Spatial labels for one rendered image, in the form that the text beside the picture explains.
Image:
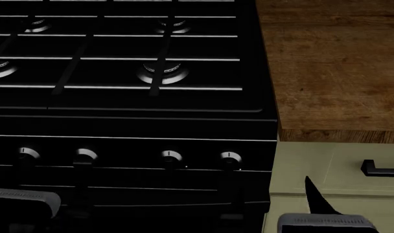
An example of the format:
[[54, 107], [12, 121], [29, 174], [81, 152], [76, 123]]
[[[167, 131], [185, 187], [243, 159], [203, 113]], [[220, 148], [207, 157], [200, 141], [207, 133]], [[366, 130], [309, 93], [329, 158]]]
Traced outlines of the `beige cabinet drawer front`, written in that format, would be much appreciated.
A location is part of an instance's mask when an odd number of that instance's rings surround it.
[[309, 177], [325, 197], [394, 199], [394, 177], [365, 176], [365, 160], [394, 168], [394, 144], [279, 142], [270, 194], [304, 196]]

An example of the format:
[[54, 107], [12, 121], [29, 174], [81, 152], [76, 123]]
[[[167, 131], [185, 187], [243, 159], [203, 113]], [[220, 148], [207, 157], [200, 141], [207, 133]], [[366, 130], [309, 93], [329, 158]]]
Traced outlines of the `black cast iron grate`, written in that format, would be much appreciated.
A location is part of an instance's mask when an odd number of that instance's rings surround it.
[[[242, 0], [0, 0], [0, 60], [17, 71], [0, 78], [0, 105], [148, 98], [240, 98]], [[24, 21], [52, 28], [25, 33]], [[157, 20], [168, 18], [164, 34]], [[173, 34], [174, 18], [191, 30]], [[136, 73], [157, 62], [152, 83]], [[164, 66], [178, 61], [187, 77], [161, 84]]]

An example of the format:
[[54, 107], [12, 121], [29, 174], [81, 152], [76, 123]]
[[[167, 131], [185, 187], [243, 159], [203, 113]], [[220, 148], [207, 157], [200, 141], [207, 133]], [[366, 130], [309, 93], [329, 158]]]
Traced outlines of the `steel stove knob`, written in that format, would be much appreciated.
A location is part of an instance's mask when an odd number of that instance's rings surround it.
[[242, 163], [242, 157], [238, 153], [231, 151], [220, 154], [220, 164], [224, 170], [239, 170]]
[[40, 153], [30, 147], [20, 147], [17, 153], [17, 163], [20, 166], [33, 166], [41, 158]]
[[183, 161], [182, 155], [177, 151], [171, 151], [171, 150], [162, 151], [161, 156], [163, 158], [163, 162], [167, 170], [176, 169], [178, 166], [181, 165]]
[[92, 167], [98, 160], [99, 156], [90, 149], [80, 148], [76, 150], [76, 155], [73, 159], [74, 167]]

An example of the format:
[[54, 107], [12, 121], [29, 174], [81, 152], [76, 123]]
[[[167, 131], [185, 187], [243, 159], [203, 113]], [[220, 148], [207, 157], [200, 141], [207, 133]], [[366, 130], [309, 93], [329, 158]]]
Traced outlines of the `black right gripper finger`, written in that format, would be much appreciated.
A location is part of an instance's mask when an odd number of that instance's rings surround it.
[[305, 193], [311, 214], [341, 215], [341, 213], [333, 209], [328, 201], [320, 194], [309, 176], [305, 177]]

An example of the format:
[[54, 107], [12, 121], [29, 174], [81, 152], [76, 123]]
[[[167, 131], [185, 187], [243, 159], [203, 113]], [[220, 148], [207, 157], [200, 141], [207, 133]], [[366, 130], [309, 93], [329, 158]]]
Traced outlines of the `small steel gas burner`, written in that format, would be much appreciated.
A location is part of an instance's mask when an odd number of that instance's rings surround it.
[[26, 19], [23, 23], [26, 26], [25, 33], [39, 33], [52, 28], [50, 21], [44, 17]]
[[[158, 19], [154, 32], [158, 34], [164, 34], [168, 27], [167, 22], [168, 22], [168, 18]], [[173, 34], [184, 34], [191, 30], [191, 27], [189, 26], [188, 22], [185, 19], [174, 18], [170, 22], [172, 24], [171, 29]]]

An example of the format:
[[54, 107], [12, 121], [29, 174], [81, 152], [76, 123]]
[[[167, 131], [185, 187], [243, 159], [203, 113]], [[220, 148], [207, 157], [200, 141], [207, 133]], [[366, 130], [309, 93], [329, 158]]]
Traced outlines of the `large steel gas burner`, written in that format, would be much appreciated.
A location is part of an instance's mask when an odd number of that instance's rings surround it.
[[[152, 83], [153, 77], [155, 75], [157, 67], [157, 62], [148, 62], [144, 63], [140, 68], [137, 70], [137, 77], [144, 83]], [[178, 61], [168, 62], [164, 66], [163, 75], [161, 78], [162, 85], [168, 85], [172, 83], [177, 83], [181, 81], [189, 74], [188, 68], [182, 65]]]
[[9, 61], [0, 60], [0, 78], [6, 77], [15, 73], [17, 71], [17, 67], [10, 63]]

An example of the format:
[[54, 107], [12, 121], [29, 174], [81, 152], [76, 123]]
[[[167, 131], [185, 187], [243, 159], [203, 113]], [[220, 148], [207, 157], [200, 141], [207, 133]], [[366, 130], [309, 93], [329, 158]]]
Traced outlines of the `black gas stove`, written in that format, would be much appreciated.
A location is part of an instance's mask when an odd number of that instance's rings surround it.
[[[0, 188], [20, 185], [83, 188], [238, 190], [228, 205], [94, 206], [61, 203], [55, 217], [0, 207], [0, 233], [263, 233], [277, 145], [277, 113], [256, 0], [242, 0], [240, 98], [163, 97], [0, 105]], [[20, 147], [41, 158], [20, 166]], [[74, 167], [76, 150], [98, 155]], [[162, 151], [183, 157], [165, 168]], [[224, 170], [220, 154], [242, 157]]]

